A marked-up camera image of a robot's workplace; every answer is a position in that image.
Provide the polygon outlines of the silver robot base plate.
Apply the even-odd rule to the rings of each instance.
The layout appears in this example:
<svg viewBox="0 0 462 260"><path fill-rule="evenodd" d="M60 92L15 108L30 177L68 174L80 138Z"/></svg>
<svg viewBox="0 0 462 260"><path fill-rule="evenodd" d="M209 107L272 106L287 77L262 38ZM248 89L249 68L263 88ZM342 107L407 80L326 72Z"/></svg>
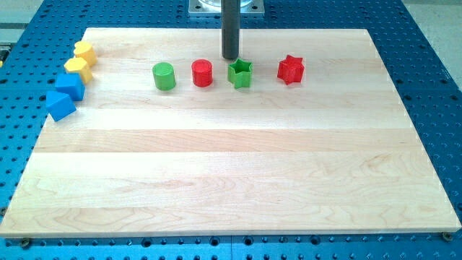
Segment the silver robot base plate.
<svg viewBox="0 0 462 260"><path fill-rule="evenodd" d="M263 0L241 0L240 13L245 16L262 17L265 13ZM189 0L190 17L213 17L221 14L220 0Z"/></svg>

